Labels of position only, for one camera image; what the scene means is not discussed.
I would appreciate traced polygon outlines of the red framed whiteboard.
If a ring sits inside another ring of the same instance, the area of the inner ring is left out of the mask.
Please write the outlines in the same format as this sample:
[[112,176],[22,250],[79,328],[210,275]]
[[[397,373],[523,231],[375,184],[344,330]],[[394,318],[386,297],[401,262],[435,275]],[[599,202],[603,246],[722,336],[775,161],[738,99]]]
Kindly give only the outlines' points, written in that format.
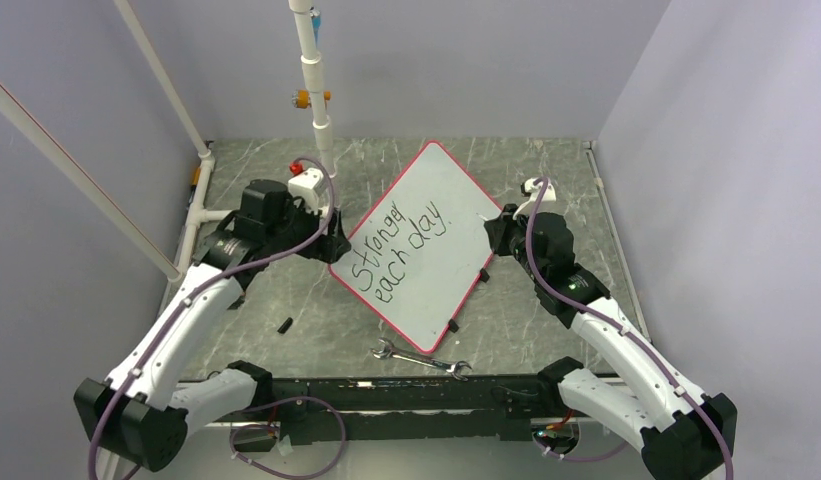
[[332,276],[417,351],[434,352],[492,259],[480,213],[501,205],[438,141],[427,142],[348,239]]

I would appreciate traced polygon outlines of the black marker cap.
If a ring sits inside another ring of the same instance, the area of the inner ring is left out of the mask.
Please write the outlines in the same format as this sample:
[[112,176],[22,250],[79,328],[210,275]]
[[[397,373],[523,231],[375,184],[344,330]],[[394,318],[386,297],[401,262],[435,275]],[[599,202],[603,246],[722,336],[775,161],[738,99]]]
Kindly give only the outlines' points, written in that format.
[[285,334],[290,327],[292,326],[294,319],[292,317],[288,317],[281,326],[277,329],[277,332],[281,335]]

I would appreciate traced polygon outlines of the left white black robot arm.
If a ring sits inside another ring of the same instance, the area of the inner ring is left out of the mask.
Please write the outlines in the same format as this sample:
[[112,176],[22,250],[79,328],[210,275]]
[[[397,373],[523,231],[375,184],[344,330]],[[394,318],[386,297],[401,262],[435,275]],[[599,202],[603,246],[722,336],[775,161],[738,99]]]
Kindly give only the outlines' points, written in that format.
[[90,478],[101,449],[157,472],[207,424],[235,412],[258,420],[271,411],[272,374],[247,361],[185,389],[178,383],[215,322],[267,266],[294,254],[331,264],[348,251],[333,182],[302,180],[252,181],[239,208],[196,249],[179,291],[140,343],[104,380],[78,386]]

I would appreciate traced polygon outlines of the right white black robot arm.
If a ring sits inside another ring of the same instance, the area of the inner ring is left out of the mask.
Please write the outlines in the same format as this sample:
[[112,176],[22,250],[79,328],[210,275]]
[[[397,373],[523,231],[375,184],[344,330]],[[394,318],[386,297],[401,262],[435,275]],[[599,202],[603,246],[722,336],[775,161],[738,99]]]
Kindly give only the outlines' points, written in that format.
[[732,478],[737,408],[709,395],[673,367],[637,330],[609,289],[580,265],[564,218],[519,213],[514,204],[485,221],[492,252],[511,256],[532,280],[540,306],[596,349],[629,388],[623,393],[564,357],[538,375],[537,401],[600,422],[638,451],[655,479]]

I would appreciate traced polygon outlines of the orange black small block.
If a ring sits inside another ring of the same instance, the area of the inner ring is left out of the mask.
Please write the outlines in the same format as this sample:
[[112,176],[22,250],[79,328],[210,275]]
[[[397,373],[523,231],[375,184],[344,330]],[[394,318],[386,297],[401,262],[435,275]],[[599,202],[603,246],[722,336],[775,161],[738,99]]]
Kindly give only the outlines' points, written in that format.
[[244,304],[244,302],[245,302],[245,297],[240,296],[230,306],[228,306],[227,309],[228,310],[237,310]]

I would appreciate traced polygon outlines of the silver double ended wrench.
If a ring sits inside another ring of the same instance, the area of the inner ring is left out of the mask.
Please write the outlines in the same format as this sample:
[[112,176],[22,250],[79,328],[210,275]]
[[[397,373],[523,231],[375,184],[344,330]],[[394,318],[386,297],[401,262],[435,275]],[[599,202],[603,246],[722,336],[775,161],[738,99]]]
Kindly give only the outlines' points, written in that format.
[[384,337],[378,338],[378,346],[371,348],[370,353],[377,359],[398,359],[442,371],[458,381],[467,381],[468,377],[463,374],[463,371],[473,369],[467,361],[450,362],[439,360],[416,351],[399,348]]

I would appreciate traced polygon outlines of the white pvc pipe frame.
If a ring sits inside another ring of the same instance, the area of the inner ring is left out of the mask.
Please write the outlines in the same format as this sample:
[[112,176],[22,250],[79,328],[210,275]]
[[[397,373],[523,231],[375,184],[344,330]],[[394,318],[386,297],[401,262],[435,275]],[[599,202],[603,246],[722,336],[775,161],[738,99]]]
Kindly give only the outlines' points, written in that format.
[[[194,146],[199,160],[194,195],[187,208],[183,236],[179,244],[180,251],[174,261],[162,253],[2,82],[0,82],[0,113],[137,247],[170,283],[175,283],[181,280],[188,268],[200,226],[204,223],[218,221],[226,214],[224,210],[209,210],[205,207],[205,196],[216,159],[211,149],[204,143],[132,5],[128,1],[116,1],[114,5]],[[318,50],[316,33],[316,26],[320,23],[320,12],[311,1],[290,1],[288,5],[294,15],[305,86],[304,91],[296,94],[294,106],[298,109],[312,111],[312,126],[319,160],[326,170],[324,173],[326,180],[333,180],[337,175],[333,151],[334,136],[331,118],[327,112],[328,95],[325,87],[324,63]]]

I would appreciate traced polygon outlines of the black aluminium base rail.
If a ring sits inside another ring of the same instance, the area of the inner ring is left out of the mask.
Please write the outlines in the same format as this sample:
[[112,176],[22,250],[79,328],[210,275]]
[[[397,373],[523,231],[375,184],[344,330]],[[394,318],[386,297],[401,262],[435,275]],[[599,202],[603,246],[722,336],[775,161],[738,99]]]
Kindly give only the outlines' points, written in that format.
[[296,445],[327,440],[496,436],[527,441],[544,431],[564,437],[555,417],[569,411],[602,423],[646,463],[683,467],[695,456],[699,421],[665,386],[621,391],[580,363],[562,359],[528,375],[276,379],[235,362],[200,383],[154,400],[146,389],[118,396],[88,380],[74,396],[84,429],[102,432],[104,448],[159,471],[205,425],[241,422],[267,433],[278,424]]

